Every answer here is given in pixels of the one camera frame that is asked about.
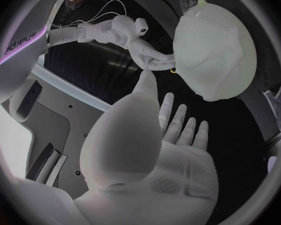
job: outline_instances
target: purple light strip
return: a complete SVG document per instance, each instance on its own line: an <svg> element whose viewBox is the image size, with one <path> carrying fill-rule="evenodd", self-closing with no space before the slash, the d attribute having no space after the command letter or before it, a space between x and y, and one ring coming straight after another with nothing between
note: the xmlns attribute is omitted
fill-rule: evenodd
<svg viewBox="0 0 281 225"><path fill-rule="evenodd" d="M16 55L18 52L22 51L24 48L28 47L30 44L34 43L35 41L37 41L38 39L40 39L47 31L47 26L44 26L44 29L41 31L41 33L32 41L28 42L27 44L25 44L24 46L22 46L20 49L14 51L13 53L11 53L10 55L8 55L7 57L2 58L2 60L0 61L0 65L2 63L4 63L6 60L10 59L12 56Z"/></svg>

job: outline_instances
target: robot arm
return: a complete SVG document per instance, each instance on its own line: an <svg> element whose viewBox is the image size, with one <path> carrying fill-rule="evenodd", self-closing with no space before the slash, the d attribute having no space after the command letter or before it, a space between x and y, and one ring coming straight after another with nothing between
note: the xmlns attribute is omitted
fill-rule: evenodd
<svg viewBox="0 0 281 225"><path fill-rule="evenodd" d="M77 27L61 27L47 32L50 43L44 50L73 41L87 43L96 40L103 44L113 43L128 50L134 62L144 70L160 71L174 68L173 54L165 55L158 52L140 38L148 28L145 19L138 18L134 22L125 15L98 24L81 23Z"/></svg>

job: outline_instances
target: white robot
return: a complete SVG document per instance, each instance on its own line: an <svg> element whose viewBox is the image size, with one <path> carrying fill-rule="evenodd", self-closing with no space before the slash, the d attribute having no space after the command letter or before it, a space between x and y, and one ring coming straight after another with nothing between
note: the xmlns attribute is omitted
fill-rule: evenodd
<svg viewBox="0 0 281 225"><path fill-rule="evenodd" d="M173 68L174 57L154 50L140 38L148 28L142 18L134 22L119 15L95 25L82 23L46 32L49 44L41 46L41 53L63 43L96 40L128 49L144 69L133 92L100 117L83 144L80 169L87 193L72 200L59 188L16 180L18 193L31 193L31 206L41 207L48 223L204 225L209 219L218 198L218 178L206 152L208 123L201 123L193 140L196 120L192 117L181 133L187 110L182 104L168 126L174 95L168 93L160 108L156 79L150 70ZM37 84L28 78L16 91L0 93L0 101L12 94L10 114L18 122L26 120L33 109L33 105L27 110L22 106L33 86ZM33 103L41 89L36 91Z"/></svg>

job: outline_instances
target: inflated balloon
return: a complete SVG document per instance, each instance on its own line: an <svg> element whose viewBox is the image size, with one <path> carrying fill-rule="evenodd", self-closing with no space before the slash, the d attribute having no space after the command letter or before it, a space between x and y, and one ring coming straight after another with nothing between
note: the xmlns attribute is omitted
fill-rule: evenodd
<svg viewBox="0 0 281 225"><path fill-rule="evenodd" d="M256 72L256 49L244 24L205 0L180 18L173 49L177 74L205 101L239 95Z"/></svg>

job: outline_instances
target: white cable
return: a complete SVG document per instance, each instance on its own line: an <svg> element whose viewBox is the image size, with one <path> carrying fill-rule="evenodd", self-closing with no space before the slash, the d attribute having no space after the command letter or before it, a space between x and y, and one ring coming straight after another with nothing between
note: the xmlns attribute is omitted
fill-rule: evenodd
<svg viewBox="0 0 281 225"><path fill-rule="evenodd" d="M106 4L101 8L101 10L100 10L93 18L91 18L91 19L88 20L88 21L77 20L77 21L71 22L69 25L64 25L64 26L55 25L55 24L53 24L53 23L50 21L50 19L49 19L49 22L50 22L51 25L52 25L53 27L55 27L55 28L66 28L66 27L70 27L70 26L74 26L74 25L80 24L80 23L78 23L78 22L81 22L81 24L90 23L90 22L92 22L92 21L94 21L94 20L96 20L96 19L98 19L98 18L100 18L100 17L102 17L103 15L106 15L106 14L116 14L116 15L119 16L118 13L113 12L113 11L109 11L109 12L106 12L106 13L104 13L104 14L98 16L98 15L102 12L102 10L103 10L109 3L113 2L113 1L118 1L118 2L120 2L120 3L122 4L122 6L123 6L123 8L124 8L124 11L125 11L125 16L127 16L127 11L126 11L126 7L125 7L124 3L122 3L120 0L110 0L108 3L106 3Z"/></svg>

